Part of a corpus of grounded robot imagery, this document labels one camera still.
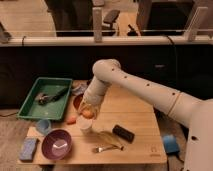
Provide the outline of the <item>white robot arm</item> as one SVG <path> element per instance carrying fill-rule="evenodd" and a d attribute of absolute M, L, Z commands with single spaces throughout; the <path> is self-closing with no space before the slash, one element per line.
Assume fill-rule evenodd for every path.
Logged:
<path fill-rule="evenodd" d="M 102 59 L 92 67 L 93 79 L 78 113 L 86 109 L 96 118 L 111 84 L 118 84 L 189 129 L 183 171 L 213 171 L 213 99 L 201 100 L 124 72 L 116 59 Z"/>

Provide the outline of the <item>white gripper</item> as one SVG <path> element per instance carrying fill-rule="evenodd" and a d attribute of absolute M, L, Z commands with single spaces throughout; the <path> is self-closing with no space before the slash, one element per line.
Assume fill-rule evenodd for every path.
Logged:
<path fill-rule="evenodd" d="M 84 92 L 83 101 L 91 105 L 96 105 L 94 107 L 94 119 L 97 119 L 100 113 L 100 105 L 102 104 L 105 94 L 110 86 L 110 83 L 94 77 Z M 78 108 L 78 113 L 83 116 L 87 114 L 87 105 L 84 102 L 81 102 Z"/>

